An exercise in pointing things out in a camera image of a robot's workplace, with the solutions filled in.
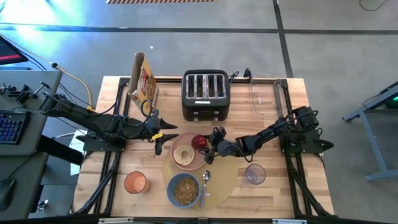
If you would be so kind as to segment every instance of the gray floor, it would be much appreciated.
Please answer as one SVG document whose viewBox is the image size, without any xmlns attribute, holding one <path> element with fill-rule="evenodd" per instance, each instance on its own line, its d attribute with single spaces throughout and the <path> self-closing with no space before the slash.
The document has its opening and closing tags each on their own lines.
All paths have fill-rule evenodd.
<svg viewBox="0 0 398 224">
<path fill-rule="evenodd" d="M 33 6 L 25 3 L 24 7 L 18 7 L 22 0 L 9 2 L 0 13 L 1 22 L 276 28 L 271 0 L 162 5 L 106 5 L 105 0 L 73 0 L 52 1 L 53 8 L 37 1 Z M 286 29 L 398 29 L 398 1 L 389 1 L 376 12 L 364 11 L 357 0 L 279 2 Z M 363 3 L 376 7 L 380 1 Z M 16 17 L 16 11 L 26 12 L 28 16 Z M 130 75 L 136 52 L 148 55 L 156 75 L 182 75 L 196 68 L 243 72 L 250 67 L 257 76 L 278 72 L 285 77 L 278 34 L 37 32 L 28 27 L 2 34 L 84 79 L 94 102 L 103 76 Z M 398 179 L 365 182 L 364 175 L 378 171 L 369 141 L 359 121 L 345 124 L 341 117 L 397 81 L 398 35 L 287 35 L 286 39 L 294 77 L 305 79 L 311 106 L 320 111 L 323 138 L 335 143 L 325 153 L 325 164 L 336 214 L 397 222 Z M 71 78 L 63 77 L 62 83 L 86 97 L 83 87 Z M 71 131 L 71 127 L 49 119 L 44 134 L 55 136 Z M 388 153 L 389 157 L 398 156 L 396 151 Z"/>
</svg>

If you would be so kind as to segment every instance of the orange cup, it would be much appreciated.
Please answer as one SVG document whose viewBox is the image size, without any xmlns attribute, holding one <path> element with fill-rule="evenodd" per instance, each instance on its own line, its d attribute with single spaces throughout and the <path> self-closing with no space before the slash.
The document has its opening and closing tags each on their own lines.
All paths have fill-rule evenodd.
<svg viewBox="0 0 398 224">
<path fill-rule="evenodd" d="M 148 192 L 150 190 L 150 181 L 142 172 L 134 171 L 124 179 L 124 188 L 130 194 Z"/>
</svg>

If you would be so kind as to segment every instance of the metal spoon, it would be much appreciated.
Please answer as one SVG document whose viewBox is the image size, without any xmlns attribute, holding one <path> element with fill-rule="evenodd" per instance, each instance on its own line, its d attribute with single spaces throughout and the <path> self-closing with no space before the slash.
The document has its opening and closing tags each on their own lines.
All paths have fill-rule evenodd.
<svg viewBox="0 0 398 224">
<path fill-rule="evenodd" d="M 201 198 L 200 198 L 200 206 L 203 207 L 205 205 L 205 195 L 206 195 L 206 183 L 210 179 L 210 171 L 206 170 L 203 173 L 203 180 L 205 184 L 203 185 L 203 190 L 201 191 Z"/>
</svg>

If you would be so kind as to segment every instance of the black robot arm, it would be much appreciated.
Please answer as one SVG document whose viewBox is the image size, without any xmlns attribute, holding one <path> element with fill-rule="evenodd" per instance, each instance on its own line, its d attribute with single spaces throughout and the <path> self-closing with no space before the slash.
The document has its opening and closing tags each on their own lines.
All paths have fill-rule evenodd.
<svg viewBox="0 0 398 224">
<path fill-rule="evenodd" d="M 155 141 L 155 154 L 162 153 L 162 145 L 178 134 L 160 134 L 161 129 L 175 129 L 176 126 L 158 118 L 159 112 L 147 116 L 142 122 L 123 115 L 96 113 L 69 101 L 63 94 L 50 95 L 44 92 L 45 100 L 40 106 L 41 113 L 51 117 L 63 117 L 93 131 L 95 135 L 78 136 L 87 141 L 104 141 L 109 145 L 124 145 L 129 139 Z"/>
<path fill-rule="evenodd" d="M 213 133 L 205 136 L 209 139 L 211 149 L 201 149 L 200 152 L 205 155 L 208 164 L 213 163 L 215 156 L 236 156 L 244 157 L 246 161 L 252 162 L 253 155 L 261 146 L 281 135 L 285 135 L 285 143 L 292 146 L 301 146 L 302 144 L 311 144 L 318 147 L 317 152 L 325 151 L 333 147 L 333 143 L 319 139 L 319 125 L 316 119 L 318 111 L 313 111 L 311 107 L 303 106 L 293 111 L 295 118 L 288 120 L 288 116 L 279 118 L 273 125 L 261 132 L 243 136 L 235 139 L 235 142 L 224 140 L 226 131 L 224 128 L 214 128 Z"/>
</svg>

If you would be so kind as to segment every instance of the black toaster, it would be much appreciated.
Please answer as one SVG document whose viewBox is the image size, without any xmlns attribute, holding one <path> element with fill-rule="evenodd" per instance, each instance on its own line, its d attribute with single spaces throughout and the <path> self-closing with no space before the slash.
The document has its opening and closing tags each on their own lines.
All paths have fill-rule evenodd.
<svg viewBox="0 0 398 224">
<path fill-rule="evenodd" d="M 223 121 L 231 102 L 228 74 L 189 70 L 182 77 L 182 113 L 187 121 Z"/>
</svg>

